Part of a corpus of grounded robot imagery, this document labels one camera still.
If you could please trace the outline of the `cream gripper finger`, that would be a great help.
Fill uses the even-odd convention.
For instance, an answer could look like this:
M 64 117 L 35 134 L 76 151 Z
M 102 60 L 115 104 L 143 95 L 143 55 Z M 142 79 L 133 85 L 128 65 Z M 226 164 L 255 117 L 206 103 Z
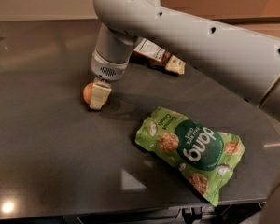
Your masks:
M 91 83 L 90 108 L 101 110 L 111 92 L 111 84 L 104 79 L 96 77 Z

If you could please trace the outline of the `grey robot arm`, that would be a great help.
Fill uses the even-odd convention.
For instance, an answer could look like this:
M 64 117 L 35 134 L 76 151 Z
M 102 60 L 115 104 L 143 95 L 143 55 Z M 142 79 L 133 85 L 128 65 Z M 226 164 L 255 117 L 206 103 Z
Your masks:
M 93 0 L 102 23 L 91 70 L 122 78 L 144 38 L 280 121 L 280 38 L 171 10 L 160 0 Z

